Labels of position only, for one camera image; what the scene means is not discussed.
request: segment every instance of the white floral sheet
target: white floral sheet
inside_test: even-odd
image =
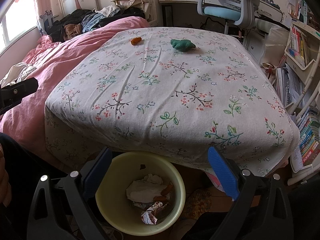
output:
[[[132,46],[130,40],[142,37]],[[180,52],[171,39],[196,49]],[[186,28],[120,32],[52,91],[48,150],[79,167],[104,145],[143,150],[213,174],[209,146],[255,175],[280,166],[299,131],[275,91],[233,37]]]

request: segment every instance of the drawer handle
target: drawer handle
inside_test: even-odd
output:
[[[268,13],[268,12],[266,12],[266,11],[264,11],[264,10],[261,10],[261,11],[264,12],[264,13],[266,13],[266,14],[268,14],[268,15],[270,15],[270,16],[272,16],[271,13]]]

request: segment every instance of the curtain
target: curtain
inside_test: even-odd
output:
[[[34,0],[37,26],[41,36],[47,34],[47,31],[53,25],[53,13],[51,8],[51,0]]]

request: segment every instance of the silver screw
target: silver screw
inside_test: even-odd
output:
[[[251,172],[247,169],[241,171],[243,176],[250,176]]]
[[[275,173],[275,174],[273,174],[273,178],[275,180],[279,180],[280,179],[280,175]]]
[[[47,175],[43,175],[41,176],[40,180],[41,181],[46,181],[48,179],[48,176]]]
[[[75,178],[75,177],[77,177],[78,175],[79,175],[79,172],[78,172],[78,171],[73,171],[73,172],[70,173],[70,177],[72,177],[72,178]]]

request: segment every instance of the pink bedding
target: pink bedding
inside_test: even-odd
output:
[[[46,150],[44,135],[44,103],[56,85],[85,57],[121,31],[149,27],[140,17],[117,20],[103,28],[82,34],[65,43],[52,43],[48,36],[38,41],[24,62],[38,69],[28,77],[38,80],[38,91],[9,110],[0,123],[0,131],[14,138],[23,147],[51,165],[62,168],[61,162]]]

